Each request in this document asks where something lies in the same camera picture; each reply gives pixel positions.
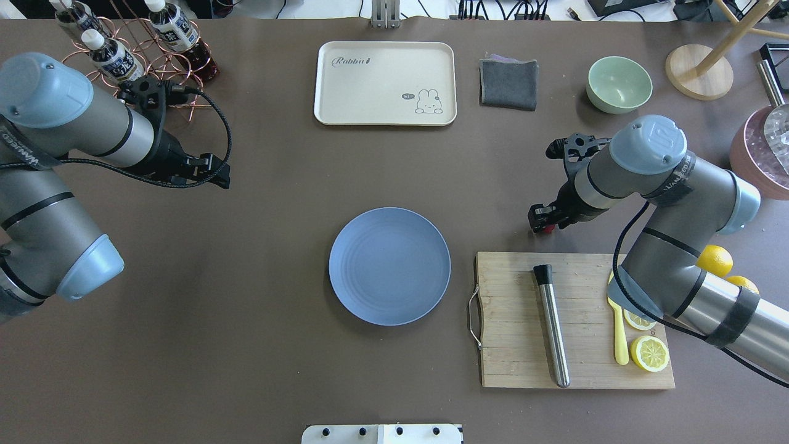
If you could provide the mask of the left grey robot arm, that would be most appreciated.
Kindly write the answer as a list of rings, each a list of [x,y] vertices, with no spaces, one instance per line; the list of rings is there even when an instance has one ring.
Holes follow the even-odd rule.
[[[2,65],[2,321],[47,298],[79,300],[124,269],[120,253],[55,173],[83,163],[170,189],[229,188],[228,158],[186,154],[164,129],[166,106],[203,92],[144,75],[120,96],[48,55]]]

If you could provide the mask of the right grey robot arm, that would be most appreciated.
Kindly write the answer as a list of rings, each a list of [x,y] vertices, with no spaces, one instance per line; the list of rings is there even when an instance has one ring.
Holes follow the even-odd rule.
[[[190,192],[168,221],[175,240],[147,273],[150,286],[184,310],[217,319],[220,330],[242,321],[265,341],[284,335],[284,352],[317,318],[319,260],[341,224],[372,206],[406,206],[443,230],[453,250],[456,280],[473,275],[465,264],[479,250],[545,252],[597,249],[622,253],[625,210],[647,197],[653,206],[643,230],[615,273],[637,305],[665,314],[671,328],[699,339],[719,331],[679,326],[699,311],[707,282],[721,283],[698,261],[724,232],[735,191],[729,172],[722,185],[704,185],[707,163],[699,148],[654,179],[637,177],[615,162],[646,147],[647,120],[624,126],[597,155],[564,146],[578,173],[564,179],[561,149],[543,145],[570,126],[558,117],[529,117],[516,125],[476,121],[450,126],[324,126],[312,118],[237,115],[231,191]]]

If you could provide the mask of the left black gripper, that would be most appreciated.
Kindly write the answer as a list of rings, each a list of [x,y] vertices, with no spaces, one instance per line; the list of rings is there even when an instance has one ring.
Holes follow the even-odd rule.
[[[180,142],[165,130],[145,160],[145,175],[166,188],[193,188],[206,183],[229,189],[231,166],[214,154],[188,155]]]

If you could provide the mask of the lemon slice under arm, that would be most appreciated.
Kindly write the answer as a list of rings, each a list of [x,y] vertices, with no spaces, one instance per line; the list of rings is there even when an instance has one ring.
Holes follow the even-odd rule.
[[[652,319],[642,318],[639,315],[624,309],[623,319],[625,323],[628,324],[628,326],[631,326],[631,328],[636,329],[637,331],[650,331],[657,324],[657,322]]]

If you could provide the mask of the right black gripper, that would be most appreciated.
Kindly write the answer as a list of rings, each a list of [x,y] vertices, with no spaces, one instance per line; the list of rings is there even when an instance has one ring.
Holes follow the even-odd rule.
[[[608,211],[607,208],[595,208],[587,204],[578,195],[574,186],[565,183],[561,186],[558,195],[548,205],[531,205],[528,220],[531,231],[540,234],[543,227],[555,226],[564,229],[571,224],[587,222]]]

